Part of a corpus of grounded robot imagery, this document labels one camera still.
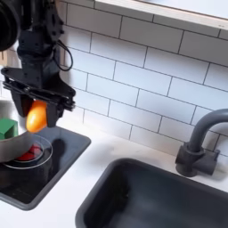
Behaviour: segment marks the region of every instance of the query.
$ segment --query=orange object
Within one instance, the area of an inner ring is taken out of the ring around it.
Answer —
[[[36,133],[45,128],[46,125],[46,103],[34,101],[28,112],[26,128],[30,133]]]

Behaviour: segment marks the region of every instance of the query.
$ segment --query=white subway tile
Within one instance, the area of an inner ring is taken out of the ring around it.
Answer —
[[[210,64],[204,84],[228,91],[228,68]]]
[[[196,125],[198,123],[198,121],[201,118],[203,118],[205,115],[207,115],[209,112],[211,112],[211,110],[206,110],[201,107],[197,107],[193,120],[192,120],[192,124]],[[228,136],[228,123],[221,123],[221,124],[212,126],[210,128],[210,130],[213,132],[217,132],[219,134],[224,134],[224,135]]]
[[[203,118],[204,116],[206,116],[209,112],[211,112],[211,110],[206,110],[204,108],[197,107],[196,110],[195,110],[194,117],[193,117],[191,123],[193,125],[196,125],[199,122],[199,120],[201,118]]]
[[[131,141],[176,156],[182,142],[133,126]]]
[[[94,94],[90,94],[82,90],[77,90],[75,102],[76,105],[81,108],[93,110],[103,115],[108,115],[108,109],[110,105],[109,99]]]
[[[228,93],[177,78],[173,78],[168,96],[211,110],[227,108]]]
[[[21,62],[15,51],[7,51],[7,66],[11,68],[21,68]]]
[[[221,30],[219,38],[228,39],[228,31],[227,30]]]
[[[180,29],[124,17],[120,38],[177,53],[182,34]]]
[[[90,53],[83,53],[77,50],[70,49],[73,59],[74,68],[79,69],[98,76],[113,78],[115,62],[96,56]],[[66,62],[69,66],[70,58],[66,55]]]
[[[69,86],[77,89],[86,89],[87,73],[71,69],[70,71],[61,71],[61,79]]]
[[[4,85],[0,82],[1,90],[2,90],[2,97],[6,98],[7,100],[12,100],[11,92],[8,89],[4,89]]]
[[[59,16],[61,18],[61,20],[64,22],[64,24],[66,24],[66,19],[67,19],[67,4],[66,3],[63,3],[63,2],[60,2],[58,7],[58,13],[59,13]]]
[[[219,134],[214,132],[207,132],[202,147],[213,151],[216,147]]]
[[[136,104],[138,89],[101,77],[89,75],[87,91],[130,105]]]
[[[167,95],[171,77],[117,62],[114,80],[157,94]]]
[[[190,123],[195,109],[194,105],[179,102],[165,96],[140,90],[137,107],[160,115]]]
[[[118,37],[121,16],[89,9],[74,4],[68,5],[67,24],[79,29]]]
[[[83,122],[84,109],[76,107],[73,111],[65,110],[63,114],[63,120],[75,124],[75,121]]]
[[[145,68],[193,82],[203,83],[208,63],[149,48]]]
[[[184,32],[180,54],[228,66],[228,41]]]
[[[161,119],[157,114],[114,101],[110,102],[109,116],[155,132],[159,130]]]
[[[152,21],[152,18],[153,18],[153,14],[150,14],[147,12],[131,10],[131,9],[119,7],[116,5],[104,4],[99,2],[95,3],[95,9],[106,11],[106,12],[113,12],[116,14],[131,17],[131,18],[137,18],[137,19],[147,20],[147,21]]]
[[[221,154],[228,156],[228,137],[220,135],[217,145],[216,145],[216,149],[221,151]]]
[[[142,67],[146,47],[123,40],[93,34],[91,53]]]
[[[166,136],[188,142],[194,126],[178,122],[171,118],[162,118],[159,132]]]
[[[85,110],[84,124],[125,139],[129,138],[131,131],[131,125],[113,118],[104,117],[89,110]]]
[[[163,135],[175,138],[180,141],[190,141],[194,126],[178,122],[170,118],[162,118],[159,132]],[[208,150],[213,150],[216,146],[218,134],[208,132],[203,147]]]
[[[70,4],[79,4],[90,8],[94,7],[94,0],[64,0],[64,2],[67,2]]]
[[[188,21],[184,21],[184,20],[167,18],[167,17],[163,17],[163,16],[159,16],[159,15],[154,15],[153,22],[158,23],[158,24],[162,24],[162,25],[168,25],[168,26],[175,27],[178,29],[184,29],[184,30],[189,30],[192,32],[197,32],[197,33],[209,35],[212,37],[217,37],[217,35],[219,33],[218,28],[212,28],[209,26],[195,24],[195,23],[191,23]]]
[[[89,52],[91,32],[69,26],[64,26],[64,31],[65,34],[61,37],[61,41],[66,46]]]
[[[216,170],[222,173],[228,173],[228,157],[220,154],[217,158]]]

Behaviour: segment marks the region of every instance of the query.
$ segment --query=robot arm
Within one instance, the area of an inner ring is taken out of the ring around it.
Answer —
[[[17,111],[26,117],[34,100],[47,103],[47,126],[54,127],[64,110],[75,107],[76,92],[60,79],[59,40],[63,34],[52,0],[0,0],[0,51],[19,39],[22,69],[3,68],[4,87],[12,93]]]

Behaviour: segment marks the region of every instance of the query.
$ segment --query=gray faucet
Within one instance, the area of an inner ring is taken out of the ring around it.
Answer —
[[[220,151],[213,155],[202,148],[208,130],[219,123],[228,122],[228,109],[215,110],[204,116],[195,126],[189,142],[185,142],[177,154],[175,163],[179,174],[193,177],[197,171],[212,175],[216,169]]]

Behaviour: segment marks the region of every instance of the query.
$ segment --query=stovetop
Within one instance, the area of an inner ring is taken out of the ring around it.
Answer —
[[[23,210],[35,208],[91,143],[60,127],[46,128],[33,140],[25,155],[0,165],[0,200]]]

